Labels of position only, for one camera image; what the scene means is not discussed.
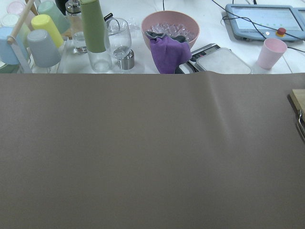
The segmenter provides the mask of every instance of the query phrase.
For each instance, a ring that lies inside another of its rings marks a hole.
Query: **clipboard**
[[[290,97],[298,115],[297,127],[305,140],[305,89],[292,89]]]

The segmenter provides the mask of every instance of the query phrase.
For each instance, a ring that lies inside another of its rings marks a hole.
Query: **tablet screen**
[[[232,13],[247,17],[251,21],[268,26],[274,29],[285,28],[288,31],[302,31],[294,15],[289,8],[249,8],[249,7],[232,7]],[[253,24],[243,19],[236,19],[239,29],[254,29]]]

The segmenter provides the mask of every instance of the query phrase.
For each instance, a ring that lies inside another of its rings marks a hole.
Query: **drinking glass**
[[[106,21],[106,28],[109,37],[106,50],[110,56],[118,60],[122,72],[122,59],[129,54],[132,47],[128,22],[122,18],[110,18]]]

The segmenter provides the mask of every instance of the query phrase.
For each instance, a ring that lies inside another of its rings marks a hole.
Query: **bowl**
[[[145,32],[148,31],[153,25],[166,22],[170,25],[183,24],[189,32],[193,33],[195,38],[189,41],[190,48],[192,48],[199,36],[199,25],[190,16],[181,12],[170,10],[158,11],[144,18],[141,24],[141,30],[146,46],[150,49],[150,40],[146,36]]]

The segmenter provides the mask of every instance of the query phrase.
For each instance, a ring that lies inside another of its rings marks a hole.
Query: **pink cup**
[[[287,45],[280,39],[268,38],[264,41],[257,64],[264,69],[271,69],[287,50]]]

